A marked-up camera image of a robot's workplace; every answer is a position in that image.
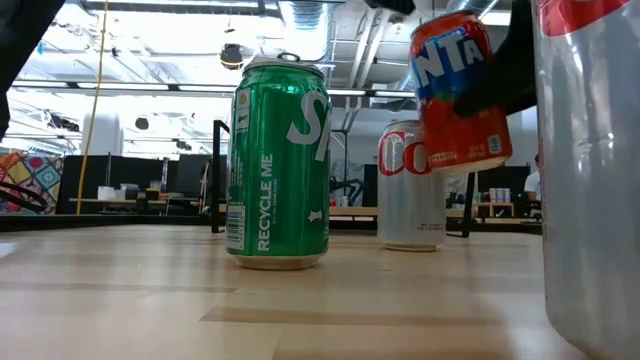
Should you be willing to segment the green Sprite can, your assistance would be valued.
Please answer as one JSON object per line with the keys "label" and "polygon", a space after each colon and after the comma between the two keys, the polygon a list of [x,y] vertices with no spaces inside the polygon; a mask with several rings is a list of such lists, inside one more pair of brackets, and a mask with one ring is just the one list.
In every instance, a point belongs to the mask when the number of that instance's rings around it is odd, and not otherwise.
{"label": "green Sprite can", "polygon": [[296,54],[246,65],[232,107],[225,247],[249,269],[301,270],[328,250],[331,98]]}

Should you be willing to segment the white column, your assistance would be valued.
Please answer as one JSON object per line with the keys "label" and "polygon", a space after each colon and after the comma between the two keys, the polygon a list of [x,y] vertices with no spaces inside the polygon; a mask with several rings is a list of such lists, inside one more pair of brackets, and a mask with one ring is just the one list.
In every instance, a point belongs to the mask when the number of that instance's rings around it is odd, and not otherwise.
{"label": "white column", "polygon": [[90,155],[121,156],[124,131],[119,114],[98,111],[94,117],[92,136],[89,136],[90,124],[91,112],[87,112],[83,119],[81,153],[85,153],[86,144],[89,144]]}

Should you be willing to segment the black aluminium table frame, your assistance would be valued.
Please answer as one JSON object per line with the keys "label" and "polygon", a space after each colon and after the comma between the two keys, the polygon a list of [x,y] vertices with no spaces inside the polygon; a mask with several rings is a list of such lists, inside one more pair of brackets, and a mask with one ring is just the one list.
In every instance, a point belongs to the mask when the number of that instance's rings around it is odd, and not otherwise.
{"label": "black aluminium table frame", "polygon": [[[211,226],[208,217],[153,215],[1,215],[0,233],[119,225]],[[542,234],[542,225],[533,223],[471,223],[470,232]]]}

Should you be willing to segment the black partition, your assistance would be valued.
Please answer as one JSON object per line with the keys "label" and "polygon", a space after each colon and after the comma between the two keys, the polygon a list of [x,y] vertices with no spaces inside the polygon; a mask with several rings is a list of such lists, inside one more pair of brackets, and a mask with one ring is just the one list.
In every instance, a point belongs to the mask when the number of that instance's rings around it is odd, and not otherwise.
{"label": "black partition", "polygon": [[[57,214],[76,212],[76,204],[71,198],[77,197],[82,160],[80,155],[64,159]],[[203,171],[209,160],[209,155],[180,155],[177,161],[170,160],[166,190],[196,198],[200,194]],[[158,159],[90,155],[85,169],[83,197],[96,199],[98,187],[103,185],[119,189],[121,184],[133,184],[140,190],[146,190],[152,181],[161,180],[163,169],[164,162]]]}

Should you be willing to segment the silver red-logo soda can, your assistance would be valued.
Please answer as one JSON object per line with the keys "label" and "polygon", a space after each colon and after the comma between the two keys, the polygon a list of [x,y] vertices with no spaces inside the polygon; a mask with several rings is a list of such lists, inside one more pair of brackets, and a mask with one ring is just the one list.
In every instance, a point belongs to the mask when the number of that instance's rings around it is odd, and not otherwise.
{"label": "silver red-logo soda can", "polygon": [[446,179],[431,171],[418,120],[388,124],[378,143],[377,234],[390,250],[435,252],[446,239]]}
{"label": "silver red-logo soda can", "polygon": [[533,0],[546,313],[640,360],[640,0]]}

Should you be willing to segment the silver ventilation duct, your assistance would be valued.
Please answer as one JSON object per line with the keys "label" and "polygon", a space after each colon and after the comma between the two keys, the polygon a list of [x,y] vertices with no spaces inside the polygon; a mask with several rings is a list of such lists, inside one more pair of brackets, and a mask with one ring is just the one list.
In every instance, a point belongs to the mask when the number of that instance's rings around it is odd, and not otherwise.
{"label": "silver ventilation duct", "polygon": [[334,6],[314,1],[279,1],[285,50],[303,61],[320,61],[329,52]]}

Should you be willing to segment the black ceiling fixture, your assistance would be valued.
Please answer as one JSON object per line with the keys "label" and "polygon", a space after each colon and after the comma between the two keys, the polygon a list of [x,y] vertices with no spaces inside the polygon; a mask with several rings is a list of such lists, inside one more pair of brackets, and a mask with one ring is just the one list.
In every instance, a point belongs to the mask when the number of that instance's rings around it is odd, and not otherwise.
{"label": "black ceiling fixture", "polygon": [[219,54],[221,65],[227,70],[240,70],[244,65],[239,44],[225,44]]}

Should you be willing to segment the colourful patterned panel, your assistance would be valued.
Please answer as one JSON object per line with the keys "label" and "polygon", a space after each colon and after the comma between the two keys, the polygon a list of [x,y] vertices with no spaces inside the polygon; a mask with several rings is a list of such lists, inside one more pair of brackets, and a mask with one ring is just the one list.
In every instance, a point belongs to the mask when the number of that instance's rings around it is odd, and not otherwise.
{"label": "colourful patterned panel", "polygon": [[0,155],[0,181],[16,184],[40,194],[48,207],[40,213],[0,200],[0,214],[26,215],[54,214],[64,168],[58,157],[26,155],[21,153]]}

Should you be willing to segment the person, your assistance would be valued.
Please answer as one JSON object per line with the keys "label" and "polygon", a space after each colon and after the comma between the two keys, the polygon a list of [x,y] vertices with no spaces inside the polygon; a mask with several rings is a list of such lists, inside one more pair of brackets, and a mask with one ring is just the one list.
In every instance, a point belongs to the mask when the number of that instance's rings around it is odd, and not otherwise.
{"label": "person", "polygon": [[535,170],[532,171],[525,180],[524,191],[527,194],[530,201],[541,200],[541,185],[540,185],[540,161],[539,155],[534,158]]}

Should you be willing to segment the wooden rack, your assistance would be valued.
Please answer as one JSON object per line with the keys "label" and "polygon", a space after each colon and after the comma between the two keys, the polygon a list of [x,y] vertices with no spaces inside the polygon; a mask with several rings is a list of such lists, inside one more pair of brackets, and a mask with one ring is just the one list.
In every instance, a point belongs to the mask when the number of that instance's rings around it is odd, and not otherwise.
{"label": "wooden rack", "polygon": [[479,194],[477,214],[480,218],[511,218],[515,216],[515,205],[509,188],[490,188]]}

